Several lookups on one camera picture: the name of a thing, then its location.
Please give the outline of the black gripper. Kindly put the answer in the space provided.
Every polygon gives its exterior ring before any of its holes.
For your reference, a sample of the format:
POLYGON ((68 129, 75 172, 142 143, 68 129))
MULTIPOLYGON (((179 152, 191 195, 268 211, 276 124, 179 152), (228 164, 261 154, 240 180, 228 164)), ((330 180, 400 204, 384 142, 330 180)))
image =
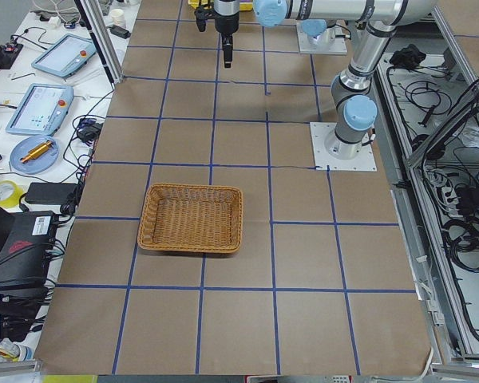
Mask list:
MULTIPOLYGON (((220 34, 234 34, 239 29, 239 0, 214 1, 215 28, 220 34)), ((230 68, 233 61, 233 36, 222 36, 224 67, 230 68)))

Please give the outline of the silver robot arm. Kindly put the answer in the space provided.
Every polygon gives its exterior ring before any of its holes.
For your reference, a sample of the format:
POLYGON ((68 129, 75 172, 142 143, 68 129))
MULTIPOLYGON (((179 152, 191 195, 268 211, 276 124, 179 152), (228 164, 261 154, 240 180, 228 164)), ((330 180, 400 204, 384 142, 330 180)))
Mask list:
POLYGON ((417 22, 430 13, 435 1, 254 1, 259 24, 279 25, 286 19, 364 22, 350 63, 331 86, 337 111, 335 130, 324 140, 325 149, 340 160, 358 155, 362 139, 372 128, 378 109, 368 96, 371 78, 390 39, 400 25, 417 22))
POLYGON ((301 30, 312 45, 332 43, 335 40, 336 20, 307 19, 300 22, 301 30))

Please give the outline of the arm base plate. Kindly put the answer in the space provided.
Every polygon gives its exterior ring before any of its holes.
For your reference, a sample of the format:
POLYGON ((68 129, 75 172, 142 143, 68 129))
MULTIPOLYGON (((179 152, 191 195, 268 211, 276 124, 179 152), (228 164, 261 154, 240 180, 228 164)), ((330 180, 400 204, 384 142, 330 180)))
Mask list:
POLYGON ((342 32, 342 28, 337 25, 335 28, 336 37, 332 43, 312 45, 308 40, 306 34, 301 30, 300 22, 296 25, 297 36, 299 41, 299 52, 305 54, 322 54, 346 56, 346 35, 342 32))
POLYGON ((335 134, 336 123, 311 122, 315 169, 320 171, 376 172, 370 138, 364 134, 357 144, 346 144, 335 134))

